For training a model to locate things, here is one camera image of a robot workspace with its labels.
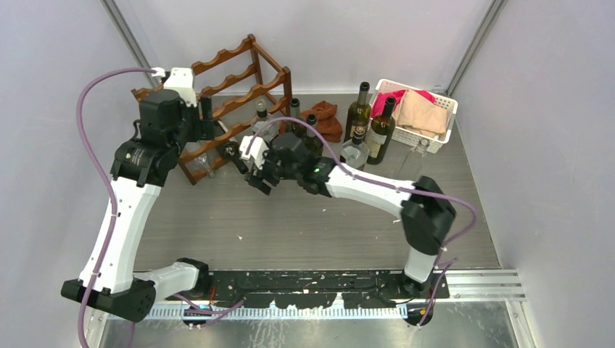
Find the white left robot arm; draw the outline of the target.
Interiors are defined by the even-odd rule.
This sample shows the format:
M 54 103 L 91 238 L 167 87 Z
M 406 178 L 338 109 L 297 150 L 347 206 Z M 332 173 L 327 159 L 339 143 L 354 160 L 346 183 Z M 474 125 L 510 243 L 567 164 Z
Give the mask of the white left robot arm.
M 177 293 L 205 298 L 212 288 L 206 263 L 187 257 L 172 265 L 135 273 L 144 226 L 168 173 L 185 145 L 203 134 L 194 93 L 160 89 L 139 102 L 135 133 L 115 152 L 110 185 L 115 200 L 107 207 L 91 259 L 61 295 L 134 323 L 153 304 Z

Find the clear bottle gold cap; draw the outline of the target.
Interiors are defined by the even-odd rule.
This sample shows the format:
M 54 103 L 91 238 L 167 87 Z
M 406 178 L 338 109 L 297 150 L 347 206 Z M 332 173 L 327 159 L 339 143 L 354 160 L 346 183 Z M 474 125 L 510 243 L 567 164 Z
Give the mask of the clear bottle gold cap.
M 369 156 L 369 149 L 364 142 L 366 135 L 365 127 L 355 127 L 352 131 L 352 137 L 342 145 L 342 150 L 339 159 L 342 163 L 357 169 L 363 170 Z

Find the clear bottle front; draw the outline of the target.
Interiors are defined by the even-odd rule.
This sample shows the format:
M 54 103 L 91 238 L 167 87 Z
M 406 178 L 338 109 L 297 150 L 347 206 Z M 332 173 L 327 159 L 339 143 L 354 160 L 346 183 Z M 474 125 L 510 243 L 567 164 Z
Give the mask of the clear bottle front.
M 430 141 L 422 138 L 412 147 L 405 155 L 393 178 L 399 181 L 417 181 L 420 177 L 429 145 Z

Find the dark green wine bottle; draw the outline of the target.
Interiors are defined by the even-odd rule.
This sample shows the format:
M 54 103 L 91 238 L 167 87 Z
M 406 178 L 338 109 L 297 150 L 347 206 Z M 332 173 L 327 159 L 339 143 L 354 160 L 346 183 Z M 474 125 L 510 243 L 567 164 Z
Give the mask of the dark green wine bottle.
M 348 107 L 343 142 L 352 138 L 356 127 L 365 127 L 369 124 L 371 119 L 371 105 L 368 103 L 370 87 L 369 82 L 363 81 L 360 84 L 357 99 Z

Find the clear glass bottle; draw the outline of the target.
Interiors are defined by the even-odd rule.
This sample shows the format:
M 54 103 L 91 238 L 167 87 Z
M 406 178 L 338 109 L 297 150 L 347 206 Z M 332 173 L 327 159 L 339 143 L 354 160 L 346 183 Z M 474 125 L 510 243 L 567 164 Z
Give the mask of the clear glass bottle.
M 203 144 L 204 144 L 204 141 L 189 142 L 189 143 L 186 144 L 185 150 L 187 152 L 195 152 Z M 207 157 L 207 153 L 199 155 L 198 157 L 196 157 L 195 159 L 193 159 L 192 161 L 187 163 L 186 166 L 187 166 L 187 168 L 191 172 L 205 170 L 205 171 L 207 171 L 207 176 L 208 177 L 213 178 L 215 176 L 215 171 L 210 166 L 209 159 Z

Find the square clear bottle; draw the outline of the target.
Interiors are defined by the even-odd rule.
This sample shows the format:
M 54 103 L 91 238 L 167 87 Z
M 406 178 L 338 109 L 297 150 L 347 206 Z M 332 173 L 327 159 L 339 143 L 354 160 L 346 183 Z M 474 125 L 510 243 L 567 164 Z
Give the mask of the square clear bottle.
M 256 120 L 252 125 L 252 132 L 254 135 L 259 133 L 259 137 L 261 137 L 267 144 L 271 144 L 274 138 L 278 136 L 278 126 L 276 123 L 267 125 L 267 122 L 273 117 L 271 116 L 271 113 L 268 112 L 266 101 L 264 99 L 258 99 L 256 101 L 255 110 Z

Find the dark wine bottle cream label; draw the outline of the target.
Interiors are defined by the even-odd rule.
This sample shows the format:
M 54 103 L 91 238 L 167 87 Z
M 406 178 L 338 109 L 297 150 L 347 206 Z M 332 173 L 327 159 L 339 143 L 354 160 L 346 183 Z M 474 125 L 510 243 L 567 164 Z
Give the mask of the dark wine bottle cream label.
M 380 164 L 386 155 L 396 127 L 395 119 L 392 117 L 395 105 L 396 99 L 392 96 L 387 97 L 382 113 L 371 120 L 366 135 L 366 145 L 369 150 L 367 163 L 369 165 Z

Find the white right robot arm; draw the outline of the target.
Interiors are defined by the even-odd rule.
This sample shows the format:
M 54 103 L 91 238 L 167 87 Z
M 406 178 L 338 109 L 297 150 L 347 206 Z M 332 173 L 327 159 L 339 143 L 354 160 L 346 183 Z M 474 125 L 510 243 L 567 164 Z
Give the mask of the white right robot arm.
M 253 163 L 246 181 L 264 194 L 280 181 L 291 180 L 310 194 L 350 199 L 401 219 L 409 245 L 403 290 L 419 298 L 430 289 L 437 255 L 456 216 L 431 178 L 398 181 L 356 170 L 311 154 L 291 133 L 280 135 L 272 144 L 259 136 L 245 136 L 239 152 L 242 160 Z

